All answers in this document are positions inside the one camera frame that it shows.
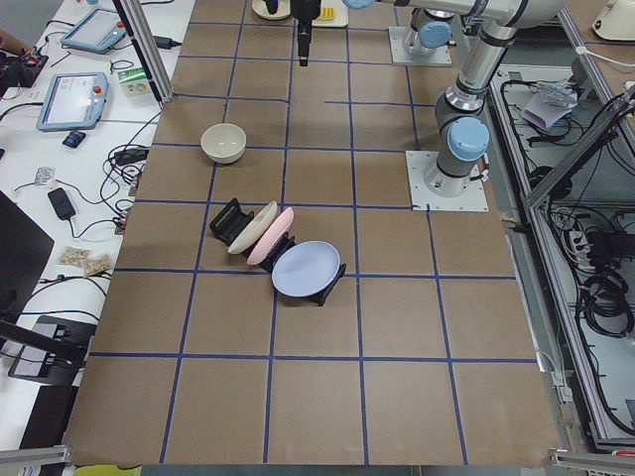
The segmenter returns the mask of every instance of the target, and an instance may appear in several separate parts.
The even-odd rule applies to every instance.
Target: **bowl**
[[[203,151],[219,164],[236,162],[245,152],[246,145],[245,131],[234,124],[216,124],[200,136],[200,146]]]

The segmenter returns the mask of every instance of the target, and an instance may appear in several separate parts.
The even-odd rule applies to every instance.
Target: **blue circular cover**
[[[429,22],[419,30],[418,35],[424,47],[438,48],[449,42],[451,29],[447,22]]]
[[[348,8],[352,8],[354,10],[359,10],[360,8],[366,8],[375,3],[375,0],[342,0],[344,5]]]
[[[487,150],[489,131],[475,117],[461,117],[455,121],[447,134],[447,146],[460,161],[473,162]]]

